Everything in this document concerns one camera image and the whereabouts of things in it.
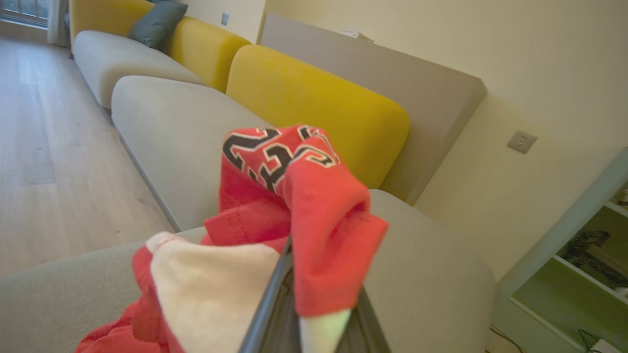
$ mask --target teal throw pillow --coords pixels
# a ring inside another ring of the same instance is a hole
[[[156,3],[131,28],[129,38],[153,49],[159,49],[175,30],[188,6],[174,1]]]

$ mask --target floor plank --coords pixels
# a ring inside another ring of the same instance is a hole
[[[0,38],[0,276],[171,231],[68,56]]]

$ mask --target curtain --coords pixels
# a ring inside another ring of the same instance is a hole
[[[69,45],[69,29],[63,17],[68,11],[68,0],[48,0],[48,42],[58,46]]]

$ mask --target beige wall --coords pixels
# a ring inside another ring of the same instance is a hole
[[[416,207],[501,278],[628,145],[623,0],[269,0],[269,12],[484,80],[489,94]],[[539,136],[527,155],[517,129]]]
[[[190,7],[187,16],[223,27],[251,43],[257,42],[265,0],[178,0]],[[220,23],[222,13],[229,13],[227,26]]]

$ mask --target gray sofa seat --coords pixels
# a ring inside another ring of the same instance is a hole
[[[426,215],[371,190],[390,228],[365,287],[395,353],[481,353],[495,279],[475,253]],[[203,227],[179,235],[198,242]],[[0,352],[67,353],[117,319],[139,291],[131,269],[143,245],[113,247],[0,279]]]
[[[203,81],[168,55],[129,38],[82,31],[74,41],[74,60],[89,89],[103,107],[111,108],[116,82],[145,75],[203,85]]]
[[[173,227],[218,214],[224,136],[270,125],[209,87],[145,76],[122,78],[112,119]]]

